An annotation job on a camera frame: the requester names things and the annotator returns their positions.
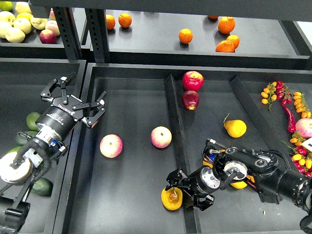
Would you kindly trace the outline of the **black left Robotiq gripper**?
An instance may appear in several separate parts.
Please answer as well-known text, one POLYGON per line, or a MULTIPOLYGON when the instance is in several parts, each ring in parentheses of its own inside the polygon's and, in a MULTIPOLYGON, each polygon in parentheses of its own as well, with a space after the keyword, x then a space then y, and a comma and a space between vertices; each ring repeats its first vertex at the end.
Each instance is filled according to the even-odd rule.
POLYGON ((88 128, 93 128, 104 116, 104 96, 106 91, 94 102, 82 103, 82 100, 74 95, 67 94, 67 85, 76 73, 68 76, 52 79, 42 90, 42 100, 50 102, 49 108, 37 119, 36 125, 39 133, 36 138, 50 144, 52 141, 63 141, 77 125, 83 122, 88 128))

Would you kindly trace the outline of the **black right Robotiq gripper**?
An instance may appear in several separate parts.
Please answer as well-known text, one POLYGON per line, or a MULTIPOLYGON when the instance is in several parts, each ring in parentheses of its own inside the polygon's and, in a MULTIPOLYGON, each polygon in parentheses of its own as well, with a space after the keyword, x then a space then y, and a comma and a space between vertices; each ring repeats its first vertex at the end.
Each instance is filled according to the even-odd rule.
POLYGON ((201 211, 214 204, 215 197, 211 194, 220 187, 220 180, 215 177, 211 167, 201 167, 190 175, 178 168, 170 172, 166 180, 168 185, 165 191, 179 188, 187 193, 184 196, 184 206, 199 208, 201 211))

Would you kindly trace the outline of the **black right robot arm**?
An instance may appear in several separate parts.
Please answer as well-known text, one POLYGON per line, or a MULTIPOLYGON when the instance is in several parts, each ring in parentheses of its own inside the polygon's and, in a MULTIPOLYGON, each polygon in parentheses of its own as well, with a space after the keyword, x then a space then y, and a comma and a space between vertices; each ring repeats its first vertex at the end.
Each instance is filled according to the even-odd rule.
POLYGON ((191 205, 204 211, 213 205, 213 192, 235 182, 245 182, 263 203, 279 204, 283 199, 307 212, 300 229, 312 232, 312 179, 292 170, 291 160, 277 150, 226 147, 208 138, 202 150, 204 165, 185 175, 181 168, 169 173, 165 190, 179 188, 191 198, 191 205))

